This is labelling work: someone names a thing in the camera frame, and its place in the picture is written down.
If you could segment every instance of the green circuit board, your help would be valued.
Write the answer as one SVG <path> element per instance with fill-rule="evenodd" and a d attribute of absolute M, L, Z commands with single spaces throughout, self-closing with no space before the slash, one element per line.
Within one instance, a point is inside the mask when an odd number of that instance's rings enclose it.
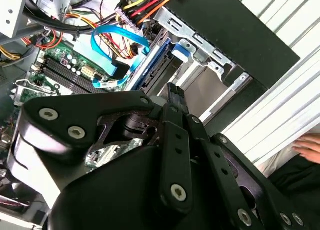
<path fill-rule="evenodd" d="M 105 76 L 105 79 L 108 79 L 106 72 L 98 65 L 90 61 L 89 59 L 83 57 L 79 53 L 75 52 L 72 48 L 66 45 L 64 42 L 60 43 L 56 48 L 47 49 L 45 50 L 46 55 L 50 56 L 51 58 L 55 59 L 62 65 L 66 66 L 67 64 L 63 63 L 70 63 L 71 60 L 68 59 L 68 56 L 72 56 L 72 60 L 76 60 L 76 65 L 74 67 L 77 70 L 81 70 L 84 66 L 89 66 L 90 68 L 94 69 L 96 72 L 100 73 L 102 76 Z"/>
<path fill-rule="evenodd" d="M 51 84 L 47 80 L 47 78 L 46 78 L 46 76 L 44 74 L 31 75 L 29 77 L 29 81 L 32 84 L 35 84 L 35 85 L 38 85 L 38 86 L 41 86 L 41 87 L 45 87 L 47 89 L 50 89 L 51 91 L 56 92 L 57 95 L 60 95 L 59 90 L 57 88 L 55 88 L 54 85 Z M 43 94 L 43 93 L 37 93 L 37 92 L 34 92 L 32 90 L 25 89 L 25 90 L 23 90 L 23 93 L 21 95 L 20 102 L 21 103 L 26 103 L 30 99 L 37 98 L 37 97 L 45 97 L 45 96 L 46 95 Z"/>

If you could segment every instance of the ram slot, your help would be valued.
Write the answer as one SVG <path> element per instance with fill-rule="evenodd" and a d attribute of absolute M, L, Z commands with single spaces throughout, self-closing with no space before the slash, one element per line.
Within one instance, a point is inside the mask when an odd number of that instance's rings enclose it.
<path fill-rule="evenodd" d="M 60 75 L 58 75 L 57 73 L 53 72 L 51 69 L 45 67 L 43 68 L 43 72 L 45 74 L 46 77 L 54 80 L 55 82 L 63 85 L 64 87 L 68 88 L 69 90 L 71 90 L 73 93 L 76 94 L 89 94 L 88 91 L 80 88 L 79 86 L 73 84 L 71 81 L 61 77 Z"/>
<path fill-rule="evenodd" d="M 78 86 L 79 88 L 85 90 L 88 93 L 105 93 L 106 92 L 103 89 L 94 88 L 92 83 L 89 80 L 85 79 L 82 76 L 78 76 L 74 74 L 69 69 L 62 66 L 60 63 L 56 62 L 52 58 L 47 58 L 42 66 L 58 74 L 60 77 L 68 80 L 73 85 Z"/>

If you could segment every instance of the red wire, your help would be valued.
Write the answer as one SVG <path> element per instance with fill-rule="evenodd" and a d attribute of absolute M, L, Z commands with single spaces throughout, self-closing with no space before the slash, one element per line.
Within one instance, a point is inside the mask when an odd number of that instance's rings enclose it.
<path fill-rule="evenodd" d="M 110 35 L 108 35 L 108 34 L 102 34 L 102 35 L 103 35 L 104 37 L 106 37 L 113 45 L 115 45 L 115 46 L 120 50 L 120 46 L 119 46 L 117 43 L 115 43 L 114 39 L 112 39 Z"/>
<path fill-rule="evenodd" d="M 55 45 L 52 45 L 55 41 L 56 41 L 56 39 L 57 39 L 57 36 L 56 36 L 56 32 L 55 31 L 53 31 L 53 39 L 52 39 L 52 41 L 50 42 L 50 43 L 48 43 L 47 45 L 39 45 L 39 44 L 36 44 L 36 47 L 38 47 L 38 48 L 41 48 L 41 49 L 52 49 L 52 48 L 55 48 L 58 44 L 60 44 L 61 43 L 61 41 L 62 41 L 62 35 L 63 35 L 63 33 L 61 33 L 60 34 L 60 39 L 58 40 L 58 42 L 55 44 Z M 28 44 L 31 44 L 31 41 L 29 40 L 29 39 L 27 39 L 27 38 L 22 38 L 25 42 L 27 42 Z"/>
<path fill-rule="evenodd" d="M 122 49 L 122 50 L 120 51 L 120 53 L 124 52 L 126 49 L 127 49 L 127 48 Z"/>
<path fill-rule="evenodd" d="M 147 8 L 149 8 L 150 6 L 152 6 L 153 4 L 155 4 L 156 2 L 158 2 L 159 0 L 153 0 L 150 3 L 148 3 L 146 6 L 138 9 L 136 12 L 134 12 L 130 18 L 135 17 L 137 14 L 141 13 L 142 11 L 146 10 Z"/>
<path fill-rule="evenodd" d="M 122 42 L 123 42 L 123 44 L 124 44 L 124 46 L 125 46 L 124 49 L 125 49 L 127 55 L 130 56 L 129 51 L 128 51 L 128 47 L 127 47 L 127 45 L 126 45 L 126 41 L 125 41 L 125 38 L 124 38 L 124 37 L 122 37 Z"/>
<path fill-rule="evenodd" d="M 61 41 L 62 41 L 62 36 L 63 36 L 63 33 L 61 32 L 60 33 L 60 38 L 59 38 L 59 40 L 57 41 L 57 43 L 55 43 L 54 45 L 52 45 L 52 46 L 38 46 L 37 45 L 37 47 L 39 47 L 39 48 L 42 48 L 42 49 L 52 49 L 52 48 L 55 48 L 55 47 L 57 47 L 60 43 L 61 43 Z"/>
<path fill-rule="evenodd" d="M 4 205 L 8 205 L 8 206 L 23 206 L 22 204 L 10 204 L 7 202 L 2 202 L 2 201 L 0 201 L 0 204 L 4 204 Z"/>
<path fill-rule="evenodd" d="M 108 34 L 102 34 L 102 35 L 104 37 L 106 37 L 112 44 L 114 44 L 118 48 L 118 50 L 121 50 L 120 46 L 117 43 L 115 43 L 115 41 L 111 38 L 110 35 L 108 35 Z M 124 59 L 132 59 L 132 57 L 131 56 L 125 56 Z"/>

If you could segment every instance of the screw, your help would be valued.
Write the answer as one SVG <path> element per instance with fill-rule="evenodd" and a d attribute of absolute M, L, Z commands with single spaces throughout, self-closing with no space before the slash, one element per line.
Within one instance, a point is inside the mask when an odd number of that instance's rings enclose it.
<path fill-rule="evenodd" d="M 144 97 L 141 97 L 140 100 L 145 104 L 149 104 L 149 100 Z"/>
<path fill-rule="evenodd" d="M 187 198 L 185 189 L 179 184 L 171 185 L 171 194 L 179 201 L 184 201 Z"/>
<path fill-rule="evenodd" d="M 41 230 L 42 229 L 42 227 L 36 226 L 36 225 L 34 225 L 33 227 L 34 227 L 35 230 Z"/>
<path fill-rule="evenodd" d="M 86 135 L 86 132 L 79 126 L 71 126 L 68 128 L 68 134 L 75 139 L 82 139 Z"/>
<path fill-rule="evenodd" d="M 282 219 L 285 221 L 286 224 L 291 225 L 292 222 L 290 220 L 290 218 L 285 214 L 285 213 L 280 213 Z"/>
<path fill-rule="evenodd" d="M 238 209 L 238 216 L 241 219 L 241 221 L 248 227 L 252 225 L 252 220 L 246 210 Z"/>
<path fill-rule="evenodd" d="M 193 117 L 192 117 L 192 120 L 195 121 L 197 124 L 200 123 L 200 120 L 199 120 L 196 116 L 193 116 Z"/>
<path fill-rule="evenodd" d="M 172 109 L 174 112 L 178 112 L 177 108 L 175 108 L 174 106 L 171 106 L 171 109 Z"/>
<path fill-rule="evenodd" d="M 297 222 L 298 224 L 300 224 L 301 226 L 304 225 L 304 222 L 302 221 L 302 219 L 299 217 L 298 214 L 293 213 L 292 216 L 293 216 L 293 218 L 296 220 L 296 222 Z"/>
<path fill-rule="evenodd" d="M 219 138 L 224 144 L 228 142 L 228 140 L 224 136 L 220 136 Z"/>
<path fill-rule="evenodd" d="M 55 120 L 58 118 L 59 114 L 58 112 L 56 112 L 54 109 L 50 109 L 50 108 L 43 108 L 39 111 L 39 115 L 40 117 L 42 117 L 43 119 L 46 120 Z"/>
<path fill-rule="evenodd" d="M 240 80 L 245 80 L 247 77 L 245 75 L 240 77 Z"/>

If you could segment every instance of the computer component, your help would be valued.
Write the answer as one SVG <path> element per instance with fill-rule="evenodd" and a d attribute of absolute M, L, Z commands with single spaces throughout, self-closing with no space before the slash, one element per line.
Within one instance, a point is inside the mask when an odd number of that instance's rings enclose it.
<path fill-rule="evenodd" d="M 164 86 L 173 82 L 185 90 L 190 111 L 207 124 L 211 136 L 241 115 L 299 59 L 238 0 L 96 0 L 84 8 L 71 0 L 21 2 L 25 9 L 11 7 L 12 13 L 41 26 L 28 26 L 24 34 L 17 31 L 10 39 L 22 38 L 23 49 L 1 49 L 1 65 L 22 63 L 26 71 L 11 80 L 23 80 L 22 85 L 10 86 L 6 94 L 16 105 L 48 95 L 121 90 L 162 96 Z M 7 15 L 13 25 L 21 19 Z M 93 36 L 107 59 L 91 48 L 88 34 L 115 25 L 130 35 Z M 135 43 L 134 34 L 146 39 L 149 50 Z M 25 58 L 29 60 L 26 46 L 41 49 L 33 65 L 24 65 Z M 113 79 L 103 65 L 108 61 L 134 68 L 125 68 L 121 78 Z M 117 144 L 99 154 L 91 151 L 88 166 L 99 167 L 117 156 L 118 149 L 128 148 Z"/>
<path fill-rule="evenodd" d="M 286 198 L 230 139 L 218 134 L 211 141 L 203 123 L 188 113 L 183 91 L 172 84 L 168 88 L 163 107 L 138 91 L 48 97 L 25 104 L 15 135 L 16 156 L 22 162 L 11 158 L 15 168 L 10 169 L 36 189 L 43 183 L 32 166 L 46 173 L 49 188 L 41 190 L 52 206 L 49 229 L 99 228 L 106 222 L 106 211 L 112 230 L 193 230 L 195 226 L 308 230 L 311 224 L 319 225 L 318 218 L 311 223 L 310 215 Z M 80 100 L 88 107 L 83 108 Z M 51 124 L 30 111 L 43 105 L 56 109 L 61 117 Z M 74 107 L 79 111 L 71 113 Z M 79 132 L 66 131 L 75 122 L 82 126 L 77 127 Z M 93 134 L 98 125 L 109 127 Z M 30 136 L 33 128 L 41 128 L 48 144 L 35 148 L 41 141 Z M 88 149 L 133 137 L 143 139 L 143 146 L 85 175 L 83 157 Z M 59 148 L 50 143 L 59 143 Z M 34 156 L 31 161 L 21 159 L 21 146 Z M 44 160 L 39 157 L 46 153 Z M 16 171 L 22 164 L 27 169 Z M 90 206 L 102 202 L 113 208 L 95 208 L 98 218 L 92 222 L 86 217 L 92 212 Z"/>

